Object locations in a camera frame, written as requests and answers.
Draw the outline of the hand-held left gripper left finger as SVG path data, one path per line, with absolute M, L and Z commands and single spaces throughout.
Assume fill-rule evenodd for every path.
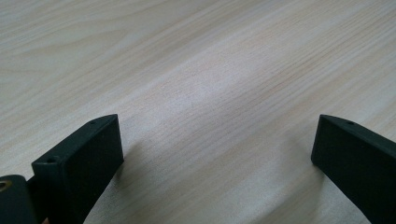
M 116 114 L 93 119 L 33 161 L 50 224 L 82 224 L 123 164 Z

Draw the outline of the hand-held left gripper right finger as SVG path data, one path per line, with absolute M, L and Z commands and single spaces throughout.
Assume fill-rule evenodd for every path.
M 311 161 L 372 224 L 396 224 L 396 143 L 353 121 L 321 115 Z

